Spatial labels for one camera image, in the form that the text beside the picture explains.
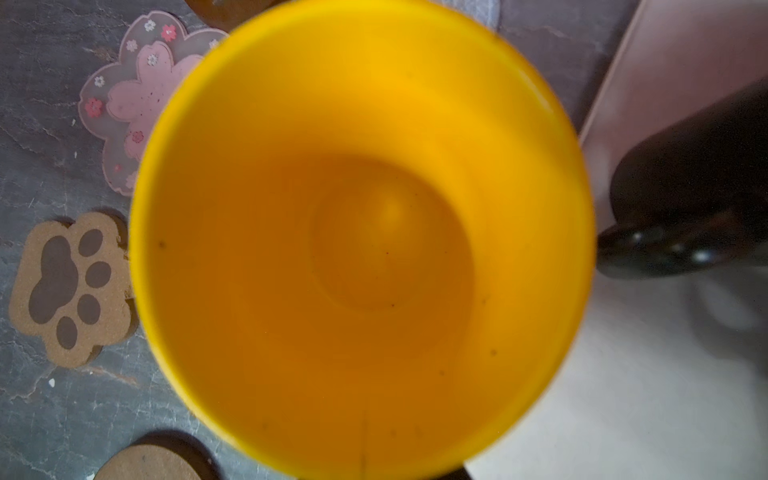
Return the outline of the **yellow mug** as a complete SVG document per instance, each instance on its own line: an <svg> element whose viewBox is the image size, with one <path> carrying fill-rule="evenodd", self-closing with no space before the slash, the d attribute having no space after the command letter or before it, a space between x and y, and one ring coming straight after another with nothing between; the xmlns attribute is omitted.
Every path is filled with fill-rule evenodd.
<svg viewBox="0 0 768 480"><path fill-rule="evenodd" d="M429 1L294 1L181 83L130 212L136 305L186 406L301 479L429 479L541 396L596 228L572 124Z"/></svg>

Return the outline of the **grey woven round coaster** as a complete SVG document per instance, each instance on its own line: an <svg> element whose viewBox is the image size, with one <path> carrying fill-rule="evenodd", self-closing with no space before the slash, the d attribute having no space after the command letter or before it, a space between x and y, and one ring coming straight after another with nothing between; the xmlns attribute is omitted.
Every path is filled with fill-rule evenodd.
<svg viewBox="0 0 768 480"><path fill-rule="evenodd" d="M501 16L500 0L434 0L496 32Z"/></svg>

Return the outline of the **dark amber round coaster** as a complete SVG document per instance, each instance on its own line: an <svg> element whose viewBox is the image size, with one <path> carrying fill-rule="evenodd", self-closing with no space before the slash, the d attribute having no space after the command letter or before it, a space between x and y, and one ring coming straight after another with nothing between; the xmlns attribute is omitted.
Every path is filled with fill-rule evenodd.
<svg viewBox="0 0 768 480"><path fill-rule="evenodd" d="M206 25L230 32L283 0L186 0L185 3Z"/></svg>

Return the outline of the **pink flower coaster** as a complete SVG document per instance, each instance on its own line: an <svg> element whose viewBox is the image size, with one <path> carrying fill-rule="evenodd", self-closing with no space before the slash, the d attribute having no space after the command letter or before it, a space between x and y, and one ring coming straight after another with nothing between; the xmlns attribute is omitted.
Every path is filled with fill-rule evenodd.
<svg viewBox="0 0 768 480"><path fill-rule="evenodd" d="M189 32L175 16L154 10L126 31L118 59L93 73L80 91L84 127L103 141L102 171L109 187L132 196L154 125L182 81L227 34Z"/></svg>

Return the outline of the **brown wooden round coaster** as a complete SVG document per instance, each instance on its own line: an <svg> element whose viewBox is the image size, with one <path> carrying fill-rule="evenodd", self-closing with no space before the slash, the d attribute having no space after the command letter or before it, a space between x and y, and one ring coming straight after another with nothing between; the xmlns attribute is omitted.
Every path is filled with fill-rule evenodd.
<svg viewBox="0 0 768 480"><path fill-rule="evenodd" d="M182 456L156 445L129 446L110 458L94 480L200 480L201 476Z"/></svg>

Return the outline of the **black mug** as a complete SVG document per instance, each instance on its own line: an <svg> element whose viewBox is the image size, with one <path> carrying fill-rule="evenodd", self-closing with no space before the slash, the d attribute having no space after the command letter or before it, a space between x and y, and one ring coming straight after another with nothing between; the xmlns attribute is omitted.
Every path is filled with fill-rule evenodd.
<svg viewBox="0 0 768 480"><path fill-rule="evenodd" d="M615 218L597 241L607 276L645 279L767 264L767 81L650 136L619 162Z"/></svg>

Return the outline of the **cork paw print coaster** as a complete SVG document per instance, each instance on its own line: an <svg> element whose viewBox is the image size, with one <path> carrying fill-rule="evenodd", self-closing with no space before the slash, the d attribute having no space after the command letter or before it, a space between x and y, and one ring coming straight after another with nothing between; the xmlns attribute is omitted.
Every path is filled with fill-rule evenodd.
<svg viewBox="0 0 768 480"><path fill-rule="evenodd" d="M127 246L126 223L109 213L36 225L10 296L12 325L40 338L47 358L63 368L81 367L129 338L138 316Z"/></svg>

